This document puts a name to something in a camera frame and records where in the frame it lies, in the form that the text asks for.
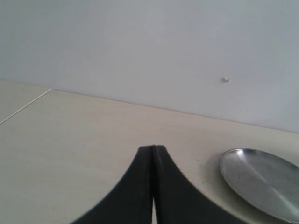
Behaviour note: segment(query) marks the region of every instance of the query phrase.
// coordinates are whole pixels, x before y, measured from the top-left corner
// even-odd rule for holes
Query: silver plate
[[[261,211],[299,224],[299,168],[270,153],[238,148],[225,152],[220,171],[229,186]]]

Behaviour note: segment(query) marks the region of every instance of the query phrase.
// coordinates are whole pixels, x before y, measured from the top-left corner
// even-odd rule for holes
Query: black object
[[[140,147],[115,188],[73,224],[244,224],[200,193],[164,146]]]

